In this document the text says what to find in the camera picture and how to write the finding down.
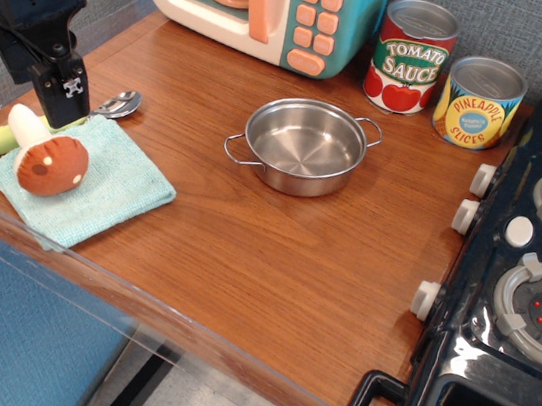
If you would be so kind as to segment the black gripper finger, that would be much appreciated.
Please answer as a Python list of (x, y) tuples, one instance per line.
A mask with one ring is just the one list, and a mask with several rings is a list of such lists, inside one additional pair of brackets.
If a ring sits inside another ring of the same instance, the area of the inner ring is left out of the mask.
[(39, 61), (29, 73), (50, 127), (59, 129), (90, 114), (88, 76), (80, 56)]

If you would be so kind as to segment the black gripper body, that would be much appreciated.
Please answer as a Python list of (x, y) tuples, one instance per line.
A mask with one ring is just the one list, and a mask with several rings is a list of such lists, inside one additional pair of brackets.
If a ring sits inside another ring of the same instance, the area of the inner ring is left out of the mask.
[(31, 80), (37, 65), (63, 83), (80, 76), (82, 58), (70, 22), (76, 10), (39, 17), (33, 24), (14, 25), (0, 13), (0, 57), (15, 84)]

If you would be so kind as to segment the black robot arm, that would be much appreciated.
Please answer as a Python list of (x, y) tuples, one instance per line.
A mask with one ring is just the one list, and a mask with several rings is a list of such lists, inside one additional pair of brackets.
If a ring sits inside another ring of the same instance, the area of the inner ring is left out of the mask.
[(71, 21), (86, 0), (0, 0), (0, 57), (14, 83), (31, 82), (49, 125), (90, 113), (85, 65)]

